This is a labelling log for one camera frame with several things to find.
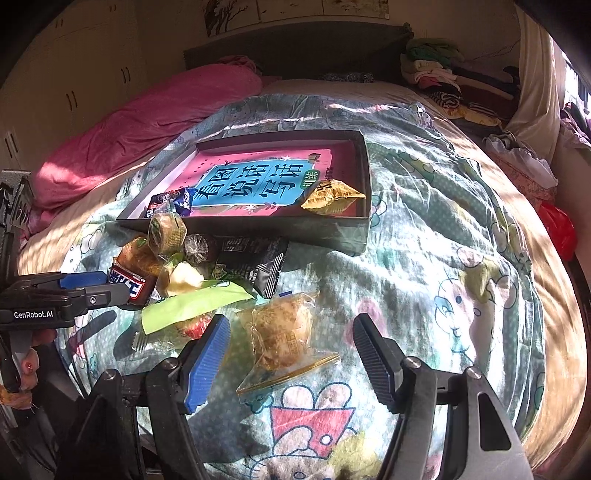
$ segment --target mattress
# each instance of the mattress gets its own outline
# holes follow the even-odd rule
[[[412,91],[392,84],[354,84],[290,80],[269,85],[264,93],[324,95],[376,104],[422,102]],[[534,284],[541,300],[545,333],[545,390],[538,416],[524,439],[528,458],[538,465],[562,444],[579,415],[586,388],[586,346],[582,320],[570,280],[543,225],[531,205],[517,192],[499,168],[436,109],[429,114],[462,157],[477,161],[486,183],[496,191],[522,227],[530,253]],[[115,198],[124,174],[99,186],[66,209],[46,231],[31,238],[23,250],[21,274],[58,270],[74,241],[83,240],[80,228],[101,204]]]

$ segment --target yellow green package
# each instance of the yellow green package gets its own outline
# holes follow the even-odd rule
[[[173,323],[195,318],[241,300],[250,300],[244,288],[230,281],[206,280],[203,288],[168,297],[142,310],[142,327],[146,335]]]

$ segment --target chocolate bar wrapper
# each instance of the chocolate bar wrapper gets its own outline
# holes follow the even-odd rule
[[[191,206],[195,197],[196,189],[184,187],[178,191],[175,199],[171,199],[174,204],[174,209],[181,217],[188,217],[191,215]]]
[[[156,286],[157,278],[148,275],[145,278],[130,272],[113,259],[109,272],[109,283],[124,283],[129,287],[129,304],[144,307]]]
[[[169,200],[174,201],[179,196],[180,192],[180,190],[170,190],[169,192],[157,193],[156,195],[152,195],[152,198],[150,198],[148,209],[144,214],[144,218],[152,218],[158,207],[160,207],[163,203]]]

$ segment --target red candy wrapper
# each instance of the red candy wrapper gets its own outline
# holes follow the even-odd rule
[[[212,313],[204,313],[185,322],[179,322],[176,324],[176,327],[182,335],[189,337],[191,340],[199,340],[212,321],[212,318]]]

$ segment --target white cloth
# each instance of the white cloth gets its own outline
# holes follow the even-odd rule
[[[442,69],[443,65],[441,65],[438,61],[434,60],[414,60],[411,61],[408,57],[404,54],[400,54],[400,66],[404,72],[408,73],[417,73],[417,72],[429,72],[433,69]]]
[[[539,158],[551,162],[560,130],[553,41],[542,26],[515,8],[521,27],[521,96],[506,129],[530,145]]]

